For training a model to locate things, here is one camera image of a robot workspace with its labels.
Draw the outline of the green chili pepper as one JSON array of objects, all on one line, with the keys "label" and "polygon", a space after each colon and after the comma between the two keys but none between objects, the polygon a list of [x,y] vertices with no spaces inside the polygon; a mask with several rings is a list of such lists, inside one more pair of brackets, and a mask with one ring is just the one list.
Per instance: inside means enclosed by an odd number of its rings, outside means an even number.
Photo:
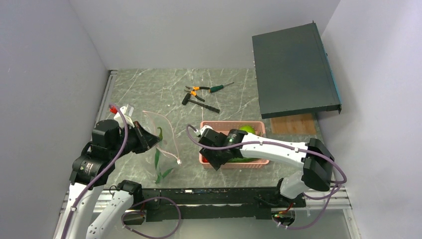
[{"label": "green chili pepper", "polygon": [[157,127],[157,129],[159,130],[158,137],[159,137],[160,141],[162,141],[163,140],[163,129],[162,129],[162,127]]}]

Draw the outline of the clear zip top bag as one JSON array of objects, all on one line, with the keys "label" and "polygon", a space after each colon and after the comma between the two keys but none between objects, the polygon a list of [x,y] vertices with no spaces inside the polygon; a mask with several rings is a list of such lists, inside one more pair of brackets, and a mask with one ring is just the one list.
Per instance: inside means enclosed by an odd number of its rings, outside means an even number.
[{"label": "clear zip top bag", "polygon": [[182,165],[182,160],[180,159],[179,143],[177,141],[175,130],[174,130],[173,125],[171,124],[171,121],[164,115],[161,115],[155,112],[150,112],[150,111],[143,111],[142,122],[145,124],[145,128],[147,129],[147,131],[149,131],[150,133],[156,136],[158,136],[159,134],[159,130],[157,129],[157,127],[162,127],[163,140],[157,145],[155,145],[153,148],[155,150],[158,148],[160,151],[174,157],[174,159],[177,162],[177,166],[174,168],[174,170],[171,173],[179,169],[179,167]]}]

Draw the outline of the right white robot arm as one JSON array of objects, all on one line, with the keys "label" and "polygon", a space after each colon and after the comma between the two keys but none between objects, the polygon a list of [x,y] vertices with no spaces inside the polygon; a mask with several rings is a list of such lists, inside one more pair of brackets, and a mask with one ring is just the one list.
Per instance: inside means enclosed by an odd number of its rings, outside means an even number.
[{"label": "right white robot arm", "polygon": [[234,158],[266,159],[296,167],[297,172],[283,178],[274,193],[274,200],[281,207],[289,205],[309,189],[320,192],[330,190],[333,158],[320,140],[285,142],[238,129],[224,134],[207,125],[195,133],[199,137],[200,154],[215,170]]}]

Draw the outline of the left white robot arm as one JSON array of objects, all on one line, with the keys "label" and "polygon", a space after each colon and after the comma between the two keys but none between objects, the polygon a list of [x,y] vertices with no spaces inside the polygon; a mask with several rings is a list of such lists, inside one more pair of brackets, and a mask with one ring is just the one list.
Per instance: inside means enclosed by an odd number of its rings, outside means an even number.
[{"label": "left white robot arm", "polygon": [[98,122],[92,141],[72,165],[69,196],[65,212],[57,228],[58,239],[103,239],[127,209],[142,205],[142,186],[123,180],[103,211],[93,213],[115,162],[128,153],[144,153],[161,141],[138,122],[124,125],[113,119]]}]

